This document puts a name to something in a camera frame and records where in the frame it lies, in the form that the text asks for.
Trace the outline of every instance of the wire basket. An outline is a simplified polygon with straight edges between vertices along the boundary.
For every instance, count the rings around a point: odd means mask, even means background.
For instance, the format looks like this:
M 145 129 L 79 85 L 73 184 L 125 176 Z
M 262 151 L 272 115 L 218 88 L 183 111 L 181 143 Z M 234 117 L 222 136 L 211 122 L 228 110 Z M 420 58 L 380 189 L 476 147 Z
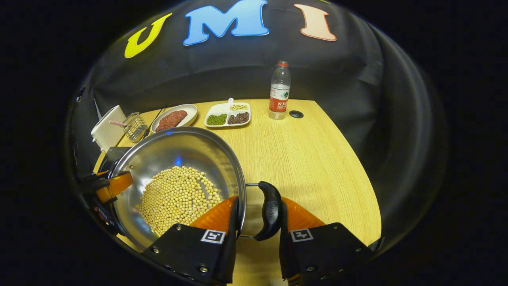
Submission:
M 131 113 L 122 123 L 126 124 L 123 127 L 123 132 L 133 143 L 137 143 L 143 137 L 143 133 L 148 128 L 145 120 L 139 116 L 139 112 Z

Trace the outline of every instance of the white plate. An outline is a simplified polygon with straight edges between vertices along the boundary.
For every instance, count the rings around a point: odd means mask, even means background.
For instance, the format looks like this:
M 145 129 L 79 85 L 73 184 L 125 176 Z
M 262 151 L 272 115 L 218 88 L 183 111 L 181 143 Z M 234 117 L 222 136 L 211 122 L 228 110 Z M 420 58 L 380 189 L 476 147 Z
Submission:
M 198 108 L 195 105 L 193 105 L 193 104 L 178 105 L 178 106 L 175 106 L 171 109 L 168 109 L 168 110 L 162 112 L 159 116 L 157 116 L 157 118 L 155 118 L 152 125 L 150 126 L 150 131 L 152 131 L 152 133 L 155 133 L 155 130 L 157 129 L 159 122 L 161 122 L 161 119 L 164 116 L 172 113 L 173 111 L 177 111 L 177 110 L 186 111 L 187 116 L 185 118 L 183 118 L 182 121 L 180 121 L 180 123 L 178 123 L 178 125 L 176 127 L 189 126 L 190 124 L 192 124 L 194 122 L 194 120 L 196 120 L 196 117 L 198 115 Z
M 247 105 L 248 109 L 247 110 L 229 110 L 232 104 Z M 240 124 L 228 124 L 228 120 L 231 115 L 237 115 L 238 113 L 243 113 L 243 112 L 249 113 L 249 119 L 247 120 L 247 122 L 240 123 Z M 208 117 L 210 117 L 210 115 L 220 115 L 220 114 L 224 114 L 224 113 L 227 114 L 225 124 L 222 124 L 222 125 L 208 125 L 208 124 L 206 124 L 206 121 L 208 120 Z M 250 105 L 248 103 L 234 102 L 234 99 L 230 98 L 227 103 L 216 104 L 216 105 L 212 106 L 210 108 L 210 110 L 208 110 L 208 113 L 205 117 L 205 125 L 210 128 L 242 126 L 242 125 L 245 125 L 250 122 L 250 117 L 251 117 Z

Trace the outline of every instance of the pink letter i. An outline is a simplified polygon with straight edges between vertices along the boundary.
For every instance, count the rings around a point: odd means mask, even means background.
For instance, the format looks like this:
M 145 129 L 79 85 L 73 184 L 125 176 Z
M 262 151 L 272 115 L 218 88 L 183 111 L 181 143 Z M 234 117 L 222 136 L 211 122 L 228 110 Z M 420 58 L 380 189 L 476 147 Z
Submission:
M 336 41 L 337 37 L 330 32 L 325 16 L 327 12 L 307 5 L 295 4 L 295 7 L 302 10 L 305 18 L 305 28 L 300 31 L 302 34 L 326 41 Z

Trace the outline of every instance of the table surface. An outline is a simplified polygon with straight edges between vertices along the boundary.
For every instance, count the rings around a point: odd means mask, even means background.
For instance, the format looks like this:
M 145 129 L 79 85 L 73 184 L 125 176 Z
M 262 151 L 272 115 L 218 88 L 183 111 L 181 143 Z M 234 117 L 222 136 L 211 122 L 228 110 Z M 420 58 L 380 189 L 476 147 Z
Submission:
M 194 103 L 198 116 L 191 126 L 208 129 L 235 152 L 247 183 L 266 181 L 282 196 L 308 209 L 324 223 L 340 222 L 365 245 L 381 236 L 381 216 L 372 185 L 360 161 L 332 120 L 314 101 L 290 99 L 282 120 L 268 117 L 269 99 L 241 100 L 250 104 L 247 125 L 208 128 L 208 109 L 227 101 Z M 142 113 L 150 123 L 163 108 Z M 297 119 L 289 110 L 304 114 Z M 123 137 L 117 146 L 134 144 Z M 97 172 L 104 153 L 99 157 Z M 261 190 L 247 189 L 247 212 L 242 231 L 257 234 L 263 225 Z M 118 236 L 135 248 L 125 237 Z M 265 241 L 239 239 L 233 285 L 287 285 L 282 281 L 278 255 L 280 234 Z

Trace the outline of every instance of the plastic bottle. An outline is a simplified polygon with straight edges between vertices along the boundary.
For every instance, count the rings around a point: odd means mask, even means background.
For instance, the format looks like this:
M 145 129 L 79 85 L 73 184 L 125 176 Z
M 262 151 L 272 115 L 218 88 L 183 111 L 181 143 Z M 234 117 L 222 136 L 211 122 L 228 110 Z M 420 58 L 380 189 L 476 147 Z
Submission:
M 276 120 L 283 119 L 291 86 L 291 76 L 287 62 L 279 61 L 277 68 L 273 72 L 270 86 L 270 110 L 268 115 Z

